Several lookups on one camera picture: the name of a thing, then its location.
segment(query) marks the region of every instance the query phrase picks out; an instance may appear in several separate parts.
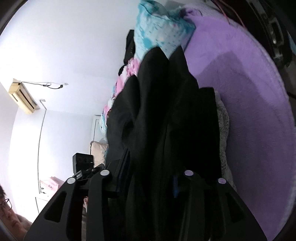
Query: black jacket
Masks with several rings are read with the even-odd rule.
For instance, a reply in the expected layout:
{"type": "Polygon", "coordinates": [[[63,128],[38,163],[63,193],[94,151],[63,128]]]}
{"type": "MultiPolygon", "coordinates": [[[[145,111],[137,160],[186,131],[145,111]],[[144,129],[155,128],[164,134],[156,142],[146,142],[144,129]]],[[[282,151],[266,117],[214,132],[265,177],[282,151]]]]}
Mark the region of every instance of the black jacket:
{"type": "Polygon", "coordinates": [[[181,47],[169,60],[154,48],[117,96],[107,126],[107,164],[129,154],[127,240],[171,240],[173,176],[190,169],[209,181],[221,177],[214,90],[199,89],[181,47]]]}
{"type": "Polygon", "coordinates": [[[135,55],[136,45],[133,40],[134,30],[130,30],[126,36],[126,53],[124,55],[123,63],[124,65],[119,69],[118,76],[121,75],[123,68],[128,64],[128,61],[135,55]]]}

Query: blue pillow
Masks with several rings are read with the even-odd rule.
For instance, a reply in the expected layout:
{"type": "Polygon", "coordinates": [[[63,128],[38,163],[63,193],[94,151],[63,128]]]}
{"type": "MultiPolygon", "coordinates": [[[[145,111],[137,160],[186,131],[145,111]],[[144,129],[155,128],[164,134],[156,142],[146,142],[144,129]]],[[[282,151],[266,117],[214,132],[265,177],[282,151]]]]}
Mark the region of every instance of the blue pillow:
{"type": "Polygon", "coordinates": [[[160,47],[169,58],[178,46],[185,50],[195,25],[180,16],[181,7],[167,11],[163,5],[152,0],[142,0],[134,32],[135,57],[141,62],[145,54],[160,47]]]}

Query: air conditioner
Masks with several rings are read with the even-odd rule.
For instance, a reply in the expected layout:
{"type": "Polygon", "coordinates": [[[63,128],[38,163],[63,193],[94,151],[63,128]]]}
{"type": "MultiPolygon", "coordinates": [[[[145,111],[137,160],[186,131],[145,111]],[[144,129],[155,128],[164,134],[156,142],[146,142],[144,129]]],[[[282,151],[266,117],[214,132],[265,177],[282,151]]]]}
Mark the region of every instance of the air conditioner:
{"type": "Polygon", "coordinates": [[[22,83],[12,83],[8,93],[27,114],[32,114],[37,109],[37,104],[22,83]]]}

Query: hair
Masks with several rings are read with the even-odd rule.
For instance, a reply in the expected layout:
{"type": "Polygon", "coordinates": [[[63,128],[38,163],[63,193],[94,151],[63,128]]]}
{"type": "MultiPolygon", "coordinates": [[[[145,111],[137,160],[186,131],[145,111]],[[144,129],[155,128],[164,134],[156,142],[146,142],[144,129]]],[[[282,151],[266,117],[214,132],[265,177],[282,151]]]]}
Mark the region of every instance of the hair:
{"type": "Polygon", "coordinates": [[[2,186],[0,185],[0,198],[3,198],[6,196],[6,193],[4,192],[2,186]]]}

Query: black coat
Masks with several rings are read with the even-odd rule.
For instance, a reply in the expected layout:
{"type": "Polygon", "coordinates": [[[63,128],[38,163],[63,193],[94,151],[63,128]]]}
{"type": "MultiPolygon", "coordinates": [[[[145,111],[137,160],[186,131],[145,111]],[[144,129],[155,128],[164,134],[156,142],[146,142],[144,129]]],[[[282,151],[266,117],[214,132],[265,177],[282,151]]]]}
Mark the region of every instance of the black coat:
{"type": "Polygon", "coordinates": [[[134,56],[136,51],[136,45],[133,40],[134,30],[130,30],[126,36],[126,53],[124,55],[123,63],[124,65],[119,69],[118,76],[121,75],[123,68],[128,64],[128,61],[134,56]]]}
{"type": "Polygon", "coordinates": [[[129,152],[127,240],[170,240],[173,177],[185,169],[221,177],[214,90],[199,89],[181,47],[169,60],[154,48],[117,96],[107,126],[107,164],[129,152]]]}

